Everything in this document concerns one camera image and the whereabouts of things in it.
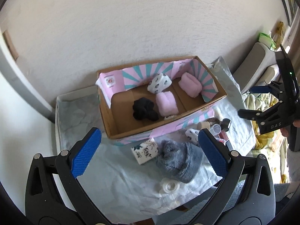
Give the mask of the person right hand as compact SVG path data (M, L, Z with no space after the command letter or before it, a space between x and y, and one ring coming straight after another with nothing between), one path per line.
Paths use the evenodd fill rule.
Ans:
M297 119L293 122L293 125L296 127L296 128L300 128L300 120ZM287 128L282 128L280 129L281 131L281 134L284 136L284 137L288 137L289 136L289 131L287 130Z

